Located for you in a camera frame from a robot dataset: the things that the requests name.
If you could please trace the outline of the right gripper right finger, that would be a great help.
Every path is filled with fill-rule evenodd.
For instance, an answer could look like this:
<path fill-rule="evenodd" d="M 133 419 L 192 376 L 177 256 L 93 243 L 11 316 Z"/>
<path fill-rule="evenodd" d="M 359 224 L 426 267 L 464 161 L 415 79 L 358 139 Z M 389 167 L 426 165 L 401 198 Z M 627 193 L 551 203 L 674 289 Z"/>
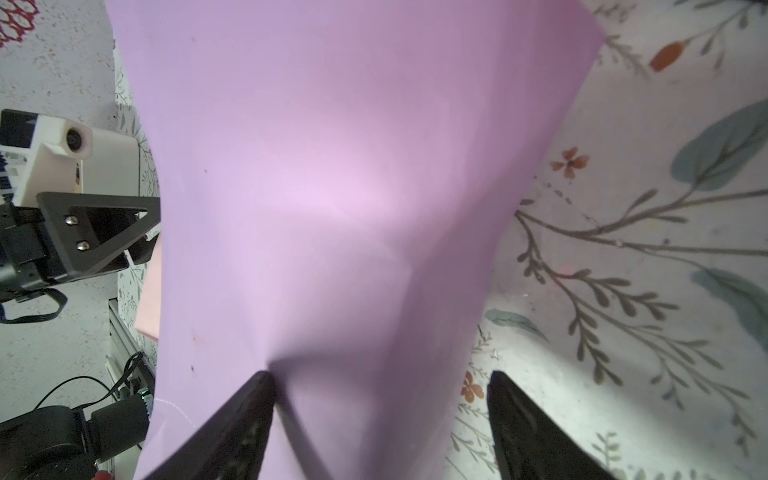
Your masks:
<path fill-rule="evenodd" d="M 502 371 L 490 376 L 487 406 L 502 479 L 613 479 Z"/>

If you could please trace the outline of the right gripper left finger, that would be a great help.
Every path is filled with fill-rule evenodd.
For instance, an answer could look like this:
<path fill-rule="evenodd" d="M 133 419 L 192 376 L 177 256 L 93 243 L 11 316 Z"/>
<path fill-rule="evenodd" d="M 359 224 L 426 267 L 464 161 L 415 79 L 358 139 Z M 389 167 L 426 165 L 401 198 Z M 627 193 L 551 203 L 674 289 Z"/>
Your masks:
<path fill-rule="evenodd" d="M 277 386 L 255 373 L 149 480 L 256 480 L 264 461 Z"/>

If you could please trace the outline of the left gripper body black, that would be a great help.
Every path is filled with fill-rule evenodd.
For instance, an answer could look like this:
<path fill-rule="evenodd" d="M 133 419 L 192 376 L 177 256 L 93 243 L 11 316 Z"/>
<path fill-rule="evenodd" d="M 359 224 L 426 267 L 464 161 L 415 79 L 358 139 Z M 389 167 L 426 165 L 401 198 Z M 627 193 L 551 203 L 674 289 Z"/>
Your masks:
<path fill-rule="evenodd" d="M 2 204 L 1 299 L 59 284 L 65 274 L 40 210 Z"/>

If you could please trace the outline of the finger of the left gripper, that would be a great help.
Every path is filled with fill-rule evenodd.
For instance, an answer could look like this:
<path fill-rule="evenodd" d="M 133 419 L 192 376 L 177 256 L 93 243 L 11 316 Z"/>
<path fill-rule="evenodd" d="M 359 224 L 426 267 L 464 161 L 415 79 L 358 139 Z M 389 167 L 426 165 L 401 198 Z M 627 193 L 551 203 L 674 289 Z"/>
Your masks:
<path fill-rule="evenodd" d="M 53 248 L 53 276 L 69 283 L 151 260 L 161 218 L 160 199 L 42 192 L 38 208 Z"/>

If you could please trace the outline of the pink wrapping paper sheet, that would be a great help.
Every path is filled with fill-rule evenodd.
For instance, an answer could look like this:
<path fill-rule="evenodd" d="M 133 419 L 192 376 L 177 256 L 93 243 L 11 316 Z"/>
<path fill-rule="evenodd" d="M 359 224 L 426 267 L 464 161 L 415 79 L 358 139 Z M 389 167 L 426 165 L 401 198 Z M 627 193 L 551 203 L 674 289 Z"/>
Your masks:
<path fill-rule="evenodd" d="M 496 245 L 603 42 L 579 1 L 110 1 L 159 177 L 136 473 L 255 372 L 265 479 L 438 479 Z"/>

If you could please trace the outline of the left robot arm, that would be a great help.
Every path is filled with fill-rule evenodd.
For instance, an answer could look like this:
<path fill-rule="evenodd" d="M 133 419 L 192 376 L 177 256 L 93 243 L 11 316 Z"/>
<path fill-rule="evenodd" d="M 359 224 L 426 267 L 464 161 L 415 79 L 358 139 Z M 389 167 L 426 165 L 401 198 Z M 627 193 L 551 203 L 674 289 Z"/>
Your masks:
<path fill-rule="evenodd" d="M 1 207 L 1 300 L 48 297 L 50 313 L 4 325 L 56 319 L 68 299 L 59 286 L 115 273 L 151 259 L 148 233 L 160 222 L 156 197 L 43 192 L 34 207 Z M 101 400 L 76 407 L 39 403 L 1 425 L 4 479 L 91 479 L 98 466 L 142 443 L 149 426 L 154 376 L 131 354 Z"/>

